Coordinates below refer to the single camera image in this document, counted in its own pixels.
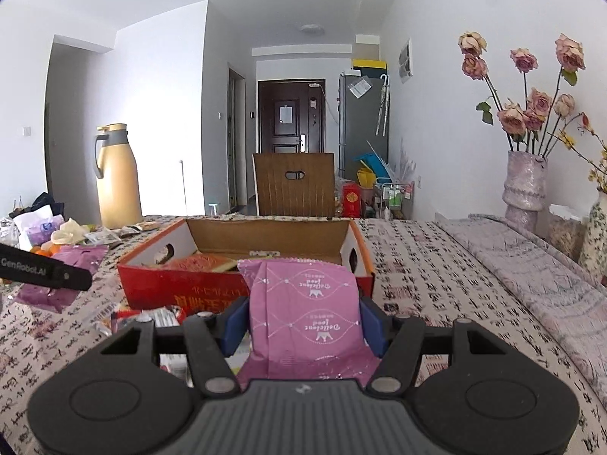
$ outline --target bottle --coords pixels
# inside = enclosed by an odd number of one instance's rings
[[[95,174],[101,223],[106,228],[132,226],[143,220],[137,163],[124,123],[99,127],[95,137]],[[101,142],[97,156],[97,142]]]

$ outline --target pink glittery vase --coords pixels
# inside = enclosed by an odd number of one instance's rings
[[[508,176],[502,200],[506,219],[535,232],[538,212],[546,203],[546,160],[527,152],[508,153]]]

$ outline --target ceiling light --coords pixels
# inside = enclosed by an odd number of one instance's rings
[[[325,30],[318,24],[306,24],[299,28],[301,32],[309,36],[322,36]]]

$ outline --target wall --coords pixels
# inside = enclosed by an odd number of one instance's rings
[[[255,152],[255,123],[249,112],[255,111],[255,70],[251,48],[229,21],[209,3],[206,16],[202,84],[202,163],[204,199],[208,204],[219,204],[218,213],[230,209],[228,196],[228,144],[227,109],[228,77],[230,68],[246,82],[246,142],[240,147],[240,158],[246,159],[247,197],[255,193],[253,182],[253,158]],[[242,169],[239,183],[245,182]]]
[[[475,30],[487,39],[483,55],[502,100],[523,103],[523,79],[509,59],[509,51],[529,48],[539,69],[529,74],[529,87],[554,94],[559,64],[554,40],[561,32],[584,43],[587,70],[579,83],[565,84],[580,110],[607,137],[605,85],[607,28],[597,25],[607,17],[605,0],[395,0],[381,32],[382,58],[392,77],[390,157],[398,158],[400,139],[417,162],[423,177],[417,190],[415,217],[432,219],[470,212],[502,214],[508,142],[496,125],[480,121],[475,105],[487,98],[484,83],[461,72],[458,36]],[[414,77],[398,79],[398,55],[412,39]],[[572,128],[573,135],[579,134]],[[599,155],[590,138],[580,148]],[[586,181],[588,166],[557,146],[549,158],[549,201],[588,210],[596,188]]]
[[[99,202],[93,172],[95,126],[87,122],[94,101],[88,82],[92,51],[54,44],[46,85],[46,156],[49,189],[65,203],[66,217],[99,224]]]
[[[339,153],[339,76],[351,68],[350,58],[284,58],[257,61],[257,81],[289,80],[295,78],[324,78],[328,99],[325,122],[325,152],[333,152],[335,162]]]
[[[0,4],[0,217],[22,196],[30,204],[46,190],[44,95],[54,39],[108,50],[115,30],[66,13],[2,2]],[[31,136],[22,135],[23,127]]]
[[[68,200],[75,197],[69,190],[86,193],[82,210],[93,210],[96,203],[96,127],[126,123],[144,214],[204,213],[200,124],[206,6],[195,3],[126,27],[109,53],[61,57],[63,70],[53,80],[66,90],[50,93],[50,128],[56,144],[81,153],[65,159],[62,191]],[[86,174],[77,172],[83,168]]]

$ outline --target red bag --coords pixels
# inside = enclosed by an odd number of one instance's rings
[[[344,185],[343,217],[360,218],[360,186],[350,182]]]

